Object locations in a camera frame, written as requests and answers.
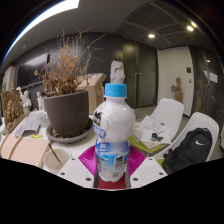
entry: bottle label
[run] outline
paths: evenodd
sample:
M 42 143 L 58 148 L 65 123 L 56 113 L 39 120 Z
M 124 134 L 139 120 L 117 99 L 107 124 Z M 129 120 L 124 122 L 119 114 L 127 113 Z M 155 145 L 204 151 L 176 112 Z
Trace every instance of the bottle label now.
M 98 137 L 105 138 L 105 136 L 107 134 L 105 130 L 103 130 L 102 128 L 97 127 L 95 124 L 93 125 L 93 127 L 94 127 L 94 131 L 95 131 L 95 133 L 96 133 L 96 135 Z
M 99 127 L 100 127 L 102 115 L 103 115 L 103 112 L 97 112 L 97 111 L 93 115 L 93 122 Z
M 99 176 L 104 181 L 119 180 L 127 162 L 129 142 L 96 142 L 95 151 Z

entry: ceiling light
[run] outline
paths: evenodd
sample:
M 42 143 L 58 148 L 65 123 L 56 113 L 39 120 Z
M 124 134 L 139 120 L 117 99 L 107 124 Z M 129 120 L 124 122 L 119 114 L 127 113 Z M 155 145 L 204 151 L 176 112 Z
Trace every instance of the ceiling light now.
M 196 24 L 196 23 L 194 23 L 194 22 L 191 22 L 191 25 L 192 25 L 194 28 L 196 28 L 196 27 L 197 27 L 197 24 Z
M 192 26 L 187 26 L 187 29 L 188 29 L 189 31 L 193 31 L 193 30 L 194 30 L 194 28 L 193 28 Z
M 154 38 L 155 35 L 154 34 L 149 34 L 149 38 Z
M 12 47 L 16 44 L 16 42 L 25 34 L 27 33 L 30 29 L 32 29 L 34 26 L 36 26 L 37 24 L 41 23 L 42 21 L 44 21 L 45 19 L 48 19 L 51 16 L 54 16 L 58 13 L 67 11 L 67 10 L 71 10 L 71 9 L 75 9 L 78 8 L 79 5 L 79 0 L 66 0 L 63 1 L 53 7 L 51 7 L 50 9 L 46 10 L 44 13 L 42 13 L 40 16 L 38 16 L 36 19 L 34 19 L 21 33 L 20 35 L 16 38 L 16 40 L 13 42 L 12 46 L 9 48 L 8 52 L 6 53 L 3 61 L 5 60 L 7 54 L 9 53 L 9 51 L 12 49 Z

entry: floor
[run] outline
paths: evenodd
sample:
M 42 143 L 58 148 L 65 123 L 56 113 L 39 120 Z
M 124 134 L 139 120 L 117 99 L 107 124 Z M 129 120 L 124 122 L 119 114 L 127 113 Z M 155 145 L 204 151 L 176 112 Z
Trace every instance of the floor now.
M 135 109 L 136 122 L 141 122 L 145 118 L 146 115 L 150 116 L 155 108 L 156 107 L 154 106 L 154 107 L 145 107 L 145 108 L 137 108 L 137 109 Z M 189 119 L 186 118 L 186 117 L 182 118 L 182 121 L 180 123 L 180 127 L 179 127 L 179 129 L 177 131 L 177 134 L 174 137 L 174 139 L 176 139 L 176 137 L 184 129 L 184 127 L 187 124 L 188 120 Z M 209 161 L 224 158 L 224 154 L 220 150 L 220 144 L 221 144 L 220 138 L 218 138 L 217 142 L 216 142 L 216 145 L 215 145 L 215 148 L 214 148 L 214 151 L 213 151 Z

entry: dried plant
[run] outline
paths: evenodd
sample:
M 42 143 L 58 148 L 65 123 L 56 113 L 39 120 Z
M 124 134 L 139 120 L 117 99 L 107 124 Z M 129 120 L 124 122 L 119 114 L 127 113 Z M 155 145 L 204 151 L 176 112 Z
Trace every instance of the dried plant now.
M 72 37 L 71 43 L 69 42 L 70 36 L 65 38 L 63 31 L 60 38 L 57 37 L 57 44 L 59 48 L 58 60 L 45 63 L 41 71 L 34 71 L 34 75 L 39 75 L 43 79 L 44 91 L 47 96 L 60 96 L 76 93 L 78 91 L 84 91 L 88 86 L 87 71 L 90 64 L 90 59 L 93 58 L 101 60 L 93 57 L 92 55 L 94 51 L 102 49 L 93 48 L 91 45 L 106 34 L 94 40 L 82 51 L 84 44 L 82 34 L 86 31 L 87 30 L 80 32 L 78 30 L 79 34 Z M 86 80 L 87 83 L 85 88 L 82 90 L 77 90 L 78 86 L 84 80 Z

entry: plastic bottle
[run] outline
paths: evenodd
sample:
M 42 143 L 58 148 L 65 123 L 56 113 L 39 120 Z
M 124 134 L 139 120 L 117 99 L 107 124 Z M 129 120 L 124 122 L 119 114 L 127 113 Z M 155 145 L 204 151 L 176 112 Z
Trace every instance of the plastic bottle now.
M 98 173 L 104 181 L 118 181 L 124 174 L 129 153 L 128 138 L 135 122 L 133 110 L 126 104 L 127 85 L 105 85 L 106 101 L 93 115 Z

